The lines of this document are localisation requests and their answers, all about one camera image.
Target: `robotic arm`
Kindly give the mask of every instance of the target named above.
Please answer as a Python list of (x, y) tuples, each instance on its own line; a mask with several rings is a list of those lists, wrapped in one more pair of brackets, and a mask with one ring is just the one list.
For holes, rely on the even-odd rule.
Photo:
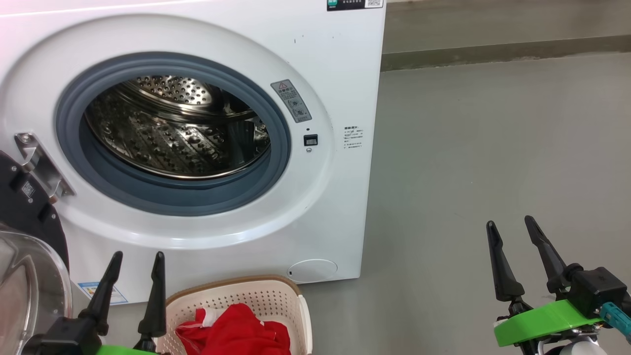
[(153, 338), (167, 333), (165, 300), (165, 258), (156, 254), (151, 279), (153, 286), (144, 318), (138, 325), (140, 340), (133, 349), (101, 344), (99, 335), (109, 330), (107, 315), (112, 289), (121, 272), (122, 252), (114, 253), (90, 304), (77, 318), (60, 317), (46, 334), (37, 334), (25, 344), (20, 355), (152, 355), (156, 354)]
[[(510, 302), (509, 315), (495, 322), (498, 345), (517, 346), (524, 355), (606, 355), (598, 346), (603, 327), (618, 329), (631, 344), (627, 286), (604, 267), (585, 271), (577, 263), (566, 265), (534, 218), (526, 216), (525, 222), (539, 249), (548, 291), (556, 295), (556, 301), (535, 309), (523, 301), (524, 288), (506, 260), (497, 226), (492, 220), (487, 222), (495, 297)], [(570, 344), (543, 351), (545, 344), (562, 340)]]

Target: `red clothing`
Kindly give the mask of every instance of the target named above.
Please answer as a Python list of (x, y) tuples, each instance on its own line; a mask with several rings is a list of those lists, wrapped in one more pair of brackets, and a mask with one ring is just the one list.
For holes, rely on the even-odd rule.
[(175, 329), (187, 355), (291, 355), (287, 328), (261, 322), (246, 304), (228, 307), (212, 327), (202, 327), (205, 315), (198, 309), (194, 321)]

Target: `concrete floor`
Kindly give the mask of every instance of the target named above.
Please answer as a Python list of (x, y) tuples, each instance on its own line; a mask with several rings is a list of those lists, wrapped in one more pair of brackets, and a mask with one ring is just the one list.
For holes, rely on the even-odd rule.
[[(383, 73), (362, 276), (301, 286), (314, 354), (518, 354), (493, 338), (489, 219), (533, 306), (553, 298), (526, 214), (631, 284), (630, 76), (631, 54)], [(112, 308), (107, 342), (132, 346), (143, 312)]]

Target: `front-loading washing machine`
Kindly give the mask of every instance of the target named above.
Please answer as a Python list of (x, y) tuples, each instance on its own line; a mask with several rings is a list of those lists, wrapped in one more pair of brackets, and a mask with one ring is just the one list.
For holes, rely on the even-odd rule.
[(1, 6), (0, 150), (55, 203), (72, 281), (90, 295), (118, 250), (117, 303), (146, 301), (157, 251), (169, 294), (358, 277), (384, 15), (383, 0)]

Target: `plastic basket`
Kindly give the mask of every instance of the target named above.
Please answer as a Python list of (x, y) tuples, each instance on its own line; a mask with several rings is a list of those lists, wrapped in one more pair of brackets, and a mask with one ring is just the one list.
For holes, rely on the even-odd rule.
[(298, 286), (277, 275), (241, 277), (193, 287), (167, 299), (167, 334), (157, 339), (158, 353), (186, 355), (175, 334), (181, 323), (195, 319), (197, 308), (227, 308), (245, 303), (258, 319), (287, 327), (292, 355), (311, 354), (313, 340), (307, 302)]

